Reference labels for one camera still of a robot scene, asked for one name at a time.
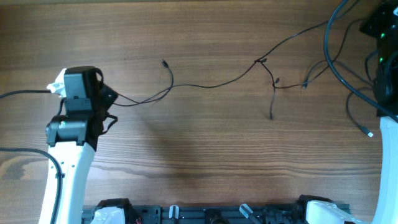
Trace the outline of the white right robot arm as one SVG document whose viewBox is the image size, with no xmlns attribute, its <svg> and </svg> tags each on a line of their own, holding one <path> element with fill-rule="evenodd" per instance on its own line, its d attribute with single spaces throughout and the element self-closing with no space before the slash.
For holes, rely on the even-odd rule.
<svg viewBox="0 0 398 224">
<path fill-rule="evenodd" d="M 373 93 L 382 136 L 382 167 L 379 196 L 373 223 L 397 223 L 397 1 L 381 1 L 360 26 L 376 39 L 378 66 Z"/>
</svg>

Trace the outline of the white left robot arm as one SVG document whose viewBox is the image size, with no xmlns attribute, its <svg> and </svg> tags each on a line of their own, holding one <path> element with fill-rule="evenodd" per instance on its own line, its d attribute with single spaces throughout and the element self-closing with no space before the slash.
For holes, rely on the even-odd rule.
<svg viewBox="0 0 398 224">
<path fill-rule="evenodd" d="M 39 222 L 80 223 L 88 172 L 117 94 L 92 66 L 64 68 L 47 89 L 60 96 L 65 114 L 54 116 L 46 127 L 53 159 Z"/>
</svg>

